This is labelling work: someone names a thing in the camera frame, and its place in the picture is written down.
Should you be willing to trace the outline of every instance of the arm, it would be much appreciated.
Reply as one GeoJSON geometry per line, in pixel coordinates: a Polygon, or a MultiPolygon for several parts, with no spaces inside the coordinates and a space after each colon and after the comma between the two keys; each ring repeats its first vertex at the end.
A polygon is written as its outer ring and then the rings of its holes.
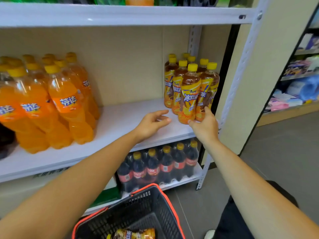
{"type": "Polygon", "coordinates": [[[218,139],[208,107],[201,123],[189,125],[214,158],[230,193],[255,238],[319,238],[319,227],[269,185],[218,139]]]}
{"type": "Polygon", "coordinates": [[[1,238],[64,238],[129,151],[171,122],[162,116],[166,113],[168,110],[147,114],[133,131],[72,166],[24,201],[0,220],[1,238]]]}

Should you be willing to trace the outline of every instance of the shopping basket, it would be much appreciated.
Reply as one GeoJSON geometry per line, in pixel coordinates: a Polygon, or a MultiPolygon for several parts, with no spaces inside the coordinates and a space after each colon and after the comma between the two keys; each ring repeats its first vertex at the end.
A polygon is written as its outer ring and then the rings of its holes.
{"type": "Polygon", "coordinates": [[[106,239],[117,229],[155,228],[156,239],[185,239],[177,213],[157,184],[132,192],[111,207],[80,220],[72,239],[106,239]]]}

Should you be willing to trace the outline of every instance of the person's right hand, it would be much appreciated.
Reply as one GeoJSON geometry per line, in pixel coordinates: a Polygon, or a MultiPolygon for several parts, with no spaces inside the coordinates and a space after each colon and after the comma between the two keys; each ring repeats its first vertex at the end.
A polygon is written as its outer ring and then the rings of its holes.
{"type": "Polygon", "coordinates": [[[202,144],[207,145],[209,142],[219,141],[218,122],[207,106],[204,109],[205,118],[202,122],[189,120],[188,124],[193,129],[196,137],[202,142],[202,144]]]}

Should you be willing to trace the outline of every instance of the bottle cap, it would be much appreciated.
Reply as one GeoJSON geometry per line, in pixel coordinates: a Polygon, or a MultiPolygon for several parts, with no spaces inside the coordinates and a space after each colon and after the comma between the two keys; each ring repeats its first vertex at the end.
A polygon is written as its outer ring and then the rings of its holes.
{"type": "Polygon", "coordinates": [[[0,64],[0,72],[6,72],[10,68],[11,66],[9,64],[0,64]]]}
{"type": "Polygon", "coordinates": [[[187,60],[188,62],[195,62],[196,57],[195,56],[188,56],[187,60]]]}
{"type": "Polygon", "coordinates": [[[138,152],[138,151],[137,151],[137,152],[134,152],[134,153],[133,153],[133,158],[134,158],[134,159],[140,159],[140,158],[141,158],[141,152],[138,152]]]}
{"type": "Polygon", "coordinates": [[[77,54],[75,52],[68,52],[66,53],[66,56],[77,56],[77,54]]]}
{"type": "Polygon", "coordinates": [[[207,65],[208,59],[200,59],[199,63],[200,63],[200,65],[207,65]]]}
{"type": "Polygon", "coordinates": [[[187,60],[180,60],[178,62],[179,66],[182,66],[182,67],[186,67],[187,66],[187,60]]]}
{"type": "Polygon", "coordinates": [[[45,56],[45,57],[49,57],[49,58],[55,60],[55,55],[52,54],[52,53],[46,53],[44,56],[45,56]]]}
{"type": "Polygon", "coordinates": [[[165,153],[169,153],[169,152],[171,151],[171,147],[170,147],[170,146],[164,146],[164,147],[163,147],[163,151],[164,151],[165,153]]]}
{"type": "Polygon", "coordinates": [[[17,58],[10,58],[8,60],[8,63],[12,66],[12,67],[20,67],[23,66],[23,63],[21,61],[21,59],[17,59],[17,58]]]}
{"type": "Polygon", "coordinates": [[[209,62],[207,64],[207,69],[216,69],[217,68],[217,63],[215,62],[209,62]]]}
{"type": "Polygon", "coordinates": [[[43,57],[42,58],[42,63],[44,65],[52,65],[52,64],[54,64],[53,60],[50,57],[43,57]]]}
{"type": "Polygon", "coordinates": [[[168,60],[170,63],[176,63],[176,57],[170,57],[168,60]]]}
{"type": "Polygon", "coordinates": [[[41,69],[41,66],[38,63],[27,63],[26,68],[28,70],[39,70],[41,69]]]}
{"type": "Polygon", "coordinates": [[[188,71],[197,71],[197,64],[189,64],[188,65],[188,71]]]}
{"type": "Polygon", "coordinates": [[[177,149],[178,149],[178,150],[183,150],[183,149],[184,149],[184,145],[183,145],[181,142],[179,142],[179,143],[177,144],[177,149]]]}
{"type": "Polygon", "coordinates": [[[148,154],[149,154],[149,156],[151,156],[151,157],[154,157],[154,156],[155,156],[155,153],[156,153],[156,151],[155,151],[154,148],[150,148],[150,149],[148,150],[148,154]]]}
{"type": "Polygon", "coordinates": [[[190,56],[190,53],[183,53],[183,58],[187,60],[187,58],[190,56]]]}
{"type": "Polygon", "coordinates": [[[22,57],[26,63],[35,63],[34,56],[31,54],[24,54],[22,57]]]}
{"type": "Polygon", "coordinates": [[[46,65],[44,68],[48,74],[58,73],[61,70],[57,65],[46,65]]]}
{"type": "Polygon", "coordinates": [[[66,60],[54,60],[54,64],[56,64],[58,67],[63,68],[66,67],[66,60]]]}
{"type": "Polygon", "coordinates": [[[73,55],[67,55],[65,57],[66,61],[68,61],[69,63],[75,63],[77,61],[77,57],[73,56],[73,55]]]}
{"type": "Polygon", "coordinates": [[[11,58],[9,56],[1,56],[0,60],[3,64],[7,64],[11,58]]]}
{"type": "Polygon", "coordinates": [[[23,66],[10,68],[8,69],[8,73],[12,77],[22,77],[27,75],[26,69],[23,66]]]}
{"type": "Polygon", "coordinates": [[[192,148],[197,148],[197,141],[195,141],[195,140],[190,141],[190,146],[192,148]]]}

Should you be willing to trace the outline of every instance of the coca-cola bottle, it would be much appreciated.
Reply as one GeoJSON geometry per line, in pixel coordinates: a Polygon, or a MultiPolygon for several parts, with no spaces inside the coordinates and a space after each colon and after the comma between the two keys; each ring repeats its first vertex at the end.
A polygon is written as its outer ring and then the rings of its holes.
{"type": "Polygon", "coordinates": [[[160,172],[160,162],[157,159],[156,150],[154,148],[150,148],[148,150],[148,161],[147,161],[148,183],[158,184],[159,172],[160,172]]]}
{"type": "Polygon", "coordinates": [[[146,176],[146,165],[142,161],[141,152],[137,151],[133,153],[133,174],[137,181],[138,188],[141,189],[145,186],[146,182],[144,180],[146,176]]]}
{"type": "Polygon", "coordinates": [[[171,155],[171,147],[163,147],[163,157],[160,162],[160,182],[169,184],[172,181],[173,157],[171,155]]]}
{"type": "Polygon", "coordinates": [[[123,191],[128,193],[132,192],[136,184],[133,177],[133,170],[126,161],[124,161],[118,168],[117,175],[123,185],[123,191]]]}
{"type": "Polygon", "coordinates": [[[174,159],[174,170],[173,170],[173,177],[180,181],[182,177],[185,175],[185,164],[186,164],[186,155],[184,153],[184,144],[181,142],[177,144],[176,146],[175,155],[173,157],[174,159]]]}
{"type": "Polygon", "coordinates": [[[186,165],[185,173],[187,177],[192,177],[194,174],[194,168],[198,161],[199,152],[197,150],[197,141],[192,140],[189,148],[186,150],[186,165]]]}

